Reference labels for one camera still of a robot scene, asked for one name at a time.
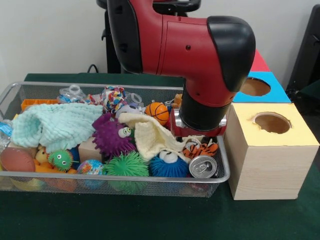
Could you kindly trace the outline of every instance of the wire mesh basket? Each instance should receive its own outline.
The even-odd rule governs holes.
[[[12,120],[21,113],[24,99],[55,99],[59,89],[69,83],[19,82],[8,86],[0,95],[0,119]],[[85,94],[99,94],[105,85],[78,84]],[[122,85],[126,91],[139,94],[145,103],[164,102],[182,93],[180,87]],[[77,193],[106,195],[143,195],[175,197],[211,197],[220,183],[228,180],[230,169],[225,145],[217,137],[219,150],[214,156],[218,165],[216,178],[172,178],[59,174],[0,171],[0,190],[43,193]]]

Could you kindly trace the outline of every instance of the purple spiky ball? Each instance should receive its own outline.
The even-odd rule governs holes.
[[[121,153],[127,154],[136,151],[136,147],[131,141],[131,129],[117,120],[110,121],[111,114],[107,112],[99,117],[92,126],[95,129],[93,143],[96,149],[100,149],[100,154],[111,159],[113,156],[120,156]]]

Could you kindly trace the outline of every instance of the orange basketball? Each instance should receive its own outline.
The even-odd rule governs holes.
[[[169,119],[168,108],[162,102],[153,102],[146,106],[145,114],[156,119],[162,126],[166,124]]]

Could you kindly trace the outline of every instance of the black cable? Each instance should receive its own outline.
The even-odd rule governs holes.
[[[99,73],[99,70],[97,68],[96,65],[94,64],[91,64],[90,67],[88,68],[88,71],[86,71],[87,73],[90,73],[91,69],[94,68],[95,69],[95,72],[98,74]]]

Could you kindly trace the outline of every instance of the blue box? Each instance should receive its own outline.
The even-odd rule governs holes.
[[[233,102],[291,103],[275,75],[272,72],[264,71],[251,71],[240,92],[235,95]]]

